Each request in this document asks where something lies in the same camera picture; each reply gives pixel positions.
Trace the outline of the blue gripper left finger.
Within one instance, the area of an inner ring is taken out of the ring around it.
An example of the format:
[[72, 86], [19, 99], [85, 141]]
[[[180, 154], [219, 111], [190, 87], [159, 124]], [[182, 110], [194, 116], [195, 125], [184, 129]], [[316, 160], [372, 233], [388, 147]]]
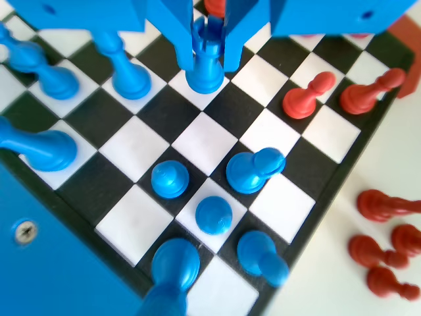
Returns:
[[147, 1], [146, 19], [174, 46], [178, 66], [193, 70], [193, 1]]

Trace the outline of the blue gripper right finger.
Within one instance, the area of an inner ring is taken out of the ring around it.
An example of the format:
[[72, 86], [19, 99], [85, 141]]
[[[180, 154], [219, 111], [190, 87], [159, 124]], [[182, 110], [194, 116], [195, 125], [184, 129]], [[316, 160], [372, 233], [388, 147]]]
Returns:
[[244, 44], [269, 21], [268, 0], [226, 1], [224, 17], [224, 71], [235, 72], [239, 68]]

